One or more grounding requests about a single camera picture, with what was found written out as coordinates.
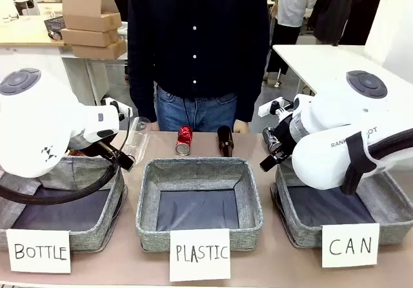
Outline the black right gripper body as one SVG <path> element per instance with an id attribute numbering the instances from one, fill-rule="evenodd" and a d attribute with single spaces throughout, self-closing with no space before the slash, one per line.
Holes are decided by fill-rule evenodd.
<path id="1" fill-rule="evenodd" d="M 283 162 L 292 153 L 297 144 L 290 133 L 290 122 L 292 121 L 292 115 L 287 116 L 285 119 L 279 122 L 279 125 L 275 128 L 275 137 L 280 142 L 280 146 L 275 151 L 274 157 L 277 162 Z"/>

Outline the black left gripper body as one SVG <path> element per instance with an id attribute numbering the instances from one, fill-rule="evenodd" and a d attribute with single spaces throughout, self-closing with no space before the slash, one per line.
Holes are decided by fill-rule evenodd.
<path id="1" fill-rule="evenodd" d="M 93 143 L 91 146 L 83 150 L 69 150 L 70 156 L 88 156 L 88 157 L 97 157 L 101 156 L 102 158 L 107 159 L 109 156 L 109 151 L 105 150 L 98 142 Z"/>

